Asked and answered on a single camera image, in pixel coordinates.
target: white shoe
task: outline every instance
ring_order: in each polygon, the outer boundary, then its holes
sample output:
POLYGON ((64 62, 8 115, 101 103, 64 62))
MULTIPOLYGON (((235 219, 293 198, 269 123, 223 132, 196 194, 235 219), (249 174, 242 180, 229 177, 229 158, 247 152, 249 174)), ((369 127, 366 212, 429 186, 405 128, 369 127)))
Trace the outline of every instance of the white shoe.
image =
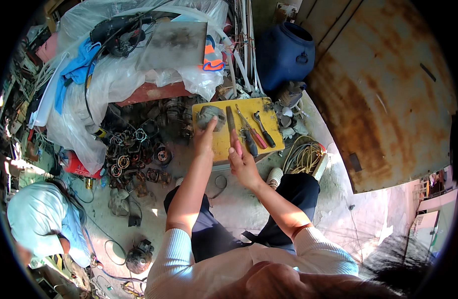
POLYGON ((183 183, 183 180, 184 180, 184 177, 178 178, 177 181, 176 181, 176 187, 180 186, 183 183))
POLYGON ((278 167, 272 168, 272 170, 268 174, 267 184, 271 187, 277 188, 280 185, 280 179, 282 179, 283 175, 284 172, 282 172, 282 169, 278 167))

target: blue plastic barrel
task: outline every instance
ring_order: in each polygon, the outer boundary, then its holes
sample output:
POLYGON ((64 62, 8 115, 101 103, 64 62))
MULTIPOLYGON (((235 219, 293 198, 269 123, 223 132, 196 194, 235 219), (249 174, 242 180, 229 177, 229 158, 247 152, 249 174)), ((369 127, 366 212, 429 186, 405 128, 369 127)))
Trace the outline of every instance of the blue plastic barrel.
POLYGON ((302 81, 314 68, 315 43, 310 33, 284 22, 265 32, 256 48, 257 72, 264 91, 286 81, 302 81))

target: yellow board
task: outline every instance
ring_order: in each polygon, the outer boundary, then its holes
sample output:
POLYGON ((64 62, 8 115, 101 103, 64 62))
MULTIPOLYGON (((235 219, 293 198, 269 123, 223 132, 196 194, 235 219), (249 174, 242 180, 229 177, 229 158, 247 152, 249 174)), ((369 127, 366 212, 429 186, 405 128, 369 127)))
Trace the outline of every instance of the yellow board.
MULTIPOLYGON (((222 109, 224 111, 224 114, 226 114, 226 107, 230 106, 232 108, 232 115, 234 116, 236 131, 238 133, 239 140, 242 143, 242 133, 240 132, 240 129, 242 129, 242 120, 239 114, 237 113, 236 104, 239 106, 240 112, 242 112, 246 120, 249 122, 250 126, 256 129, 257 133, 259 133, 262 139, 264 139, 259 124, 252 118, 252 115, 255 112, 259 111, 259 116, 261 118, 261 122, 264 126, 264 129, 267 130, 267 132, 271 135, 272 139, 275 142, 274 148, 271 148, 267 145, 266 149, 261 149, 259 146, 257 146, 257 151, 259 154, 280 151, 285 148, 284 142, 282 140, 282 134, 280 133, 279 123, 277 122, 277 117, 275 116, 275 111, 272 107, 272 101, 270 100, 270 98, 233 99, 227 101, 217 101, 193 105, 194 126, 196 126, 196 113, 201 111, 203 106, 216 106, 222 109)), ((220 130, 220 132, 214 132, 214 140, 212 141, 212 148, 215 152, 214 162, 227 160, 229 147, 229 125, 226 122, 226 124, 220 130)))

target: black screwdriver handle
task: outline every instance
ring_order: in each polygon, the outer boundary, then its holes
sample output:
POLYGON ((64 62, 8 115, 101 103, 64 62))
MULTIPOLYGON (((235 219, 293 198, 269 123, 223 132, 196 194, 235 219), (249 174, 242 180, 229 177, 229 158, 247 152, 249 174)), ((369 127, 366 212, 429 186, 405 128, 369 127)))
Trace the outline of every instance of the black screwdriver handle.
POLYGON ((274 148, 275 142, 272 139, 272 137, 267 133, 267 131, 262 132, 262 135, 264 136, 265 140, 267 140, 268 146, 274 148))
POLYGON ((246 137, 246 144, 249 148, 249 152, 253 157, 257 157, 257 145, 252 136, 250 135, 250 131, 248 129, 244 129, 244 136, 246 137))

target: rusty metal door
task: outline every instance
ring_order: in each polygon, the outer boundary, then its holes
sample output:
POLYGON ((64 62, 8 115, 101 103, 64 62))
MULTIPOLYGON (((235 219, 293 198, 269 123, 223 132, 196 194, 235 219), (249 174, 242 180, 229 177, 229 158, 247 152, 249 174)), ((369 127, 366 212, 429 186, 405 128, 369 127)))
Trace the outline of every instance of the rusty metal door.
POLYGON ((437 41, 409 1, 304 0, 296 23, 316 42, 307 91, 354 193, 449 165, 455 88, 437 41))

